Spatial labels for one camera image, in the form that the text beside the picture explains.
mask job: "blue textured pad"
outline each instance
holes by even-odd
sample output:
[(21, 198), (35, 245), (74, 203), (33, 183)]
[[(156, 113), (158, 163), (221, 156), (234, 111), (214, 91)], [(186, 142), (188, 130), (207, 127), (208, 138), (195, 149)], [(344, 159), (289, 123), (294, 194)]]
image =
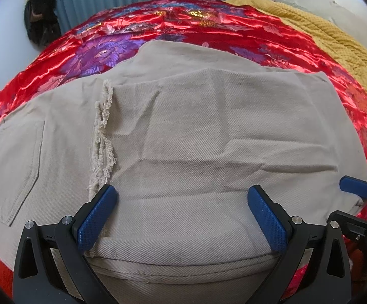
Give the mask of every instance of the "blue textured pad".
[(93, 247), (100, 231), (113, 211), (119, 194), (113, 186), (109, 186), (95, 207), (78, 229), (78, 250), (83, 253)]
[(367, 181), (350, 176), (344, 176), (339, 181), (339, 188), (341, 191), (353, 193), (361, 198), (367, 199)]
[(248, 206), (271, 246), (271, 249), (284, 253), (287, 248), (286, 231), (254, 187), (248, 190)]

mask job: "red satin bedspread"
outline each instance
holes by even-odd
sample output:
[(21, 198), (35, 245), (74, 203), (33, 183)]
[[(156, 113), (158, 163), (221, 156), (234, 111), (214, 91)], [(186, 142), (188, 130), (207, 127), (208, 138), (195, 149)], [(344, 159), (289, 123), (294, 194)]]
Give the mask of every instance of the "red satin bedspread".
[[(367, 94), (361, 85), (307, 34), (250, 6), (235, 7), (215, 0), (157, 0), (97, 13), (53, 42), (5, 86), (0, 92), (0, 121), (36, 95), (109, 70), (150, 40), (198, 44), (262, 66), (324, 72), (337, 90), (367, 158)], [(367, 206), (360, 216), (367, 219)]]

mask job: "yellow blanket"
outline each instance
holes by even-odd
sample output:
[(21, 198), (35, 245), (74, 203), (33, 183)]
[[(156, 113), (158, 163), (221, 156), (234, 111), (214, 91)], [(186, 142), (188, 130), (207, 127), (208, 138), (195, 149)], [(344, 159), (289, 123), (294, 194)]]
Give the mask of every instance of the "yellow blanket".
[(227, 0), (235, 6), (252, 6), (283, 23), (309, 34), (319, 48), (342, 65), (367, 92), (367, 49), (325, 19), (272, 0)]

